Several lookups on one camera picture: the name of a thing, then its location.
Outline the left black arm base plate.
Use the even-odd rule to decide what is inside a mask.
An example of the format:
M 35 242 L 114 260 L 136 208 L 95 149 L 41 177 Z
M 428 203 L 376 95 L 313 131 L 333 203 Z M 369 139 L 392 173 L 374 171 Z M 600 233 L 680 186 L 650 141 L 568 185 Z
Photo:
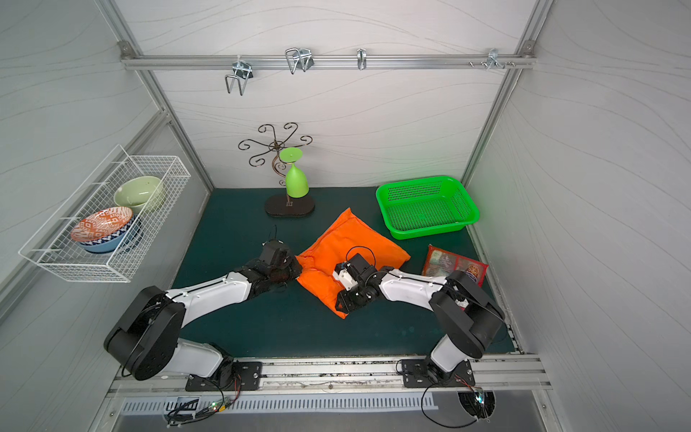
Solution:
M 185 385 L 187 392 L 212 392 L 220 387 L 229 390 L 256 391 L 262 378 L 261 362 L 224 360 L 209 377 L 190 375 Z

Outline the orange shorts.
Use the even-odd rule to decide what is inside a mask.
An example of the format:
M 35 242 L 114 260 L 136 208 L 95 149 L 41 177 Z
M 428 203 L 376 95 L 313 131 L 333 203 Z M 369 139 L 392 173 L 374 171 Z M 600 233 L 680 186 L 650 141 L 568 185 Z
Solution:
M 302 267 L 298 282 L 320 299 L 339 318 L 347 314 L 336 309 L 338 293 L 343 286 L 333 277 L 337 264 L 360 254 L 374 266 L 399 268 L 410 260 L 410 255 L 393 241 L 377 231 L 347 209 L 297 260 Z

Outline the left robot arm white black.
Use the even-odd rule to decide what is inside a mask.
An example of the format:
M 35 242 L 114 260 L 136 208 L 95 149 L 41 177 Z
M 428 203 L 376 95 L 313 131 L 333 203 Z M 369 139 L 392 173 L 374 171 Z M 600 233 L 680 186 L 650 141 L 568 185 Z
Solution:
M 105 337 L 104 350 L 137 381 L 159 374 L 187 374 L 225 382 L 233 357 L 219 347 L 181 337 L 182 329 L 224 307 L 254 299 L 302 273 L 280 240 L 263 244 L 259 257 L 230 273 L 184 288 L 142 289 Z

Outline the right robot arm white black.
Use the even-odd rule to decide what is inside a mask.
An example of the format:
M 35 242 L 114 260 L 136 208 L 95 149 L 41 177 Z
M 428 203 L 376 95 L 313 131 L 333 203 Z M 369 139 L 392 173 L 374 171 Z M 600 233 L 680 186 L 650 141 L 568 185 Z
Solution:
M 462 362 L 482 358 L 505 325 L 497 302 L 463 271 L 445 277 L 412 275 L 391 266 L 378 269 L 356 254 L 337 264 L 333 277 L 343 286 L 337 311 L 349 314 L 383 297 L 434 313 L 444 336 L 423 370 L 435 382 L 448 379 Z

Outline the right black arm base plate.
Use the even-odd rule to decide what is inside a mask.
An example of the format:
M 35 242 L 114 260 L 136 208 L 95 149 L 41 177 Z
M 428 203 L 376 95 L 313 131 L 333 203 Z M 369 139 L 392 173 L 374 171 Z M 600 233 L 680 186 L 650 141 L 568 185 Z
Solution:
M 453 372 L 445 373 L 426 359 L 401 359 L 395 371 L 403 378 L 405 388 L 425 389 L 430 385 L 442 388 L 475 387 L 475 377 L 471 362 L 464 360 Z

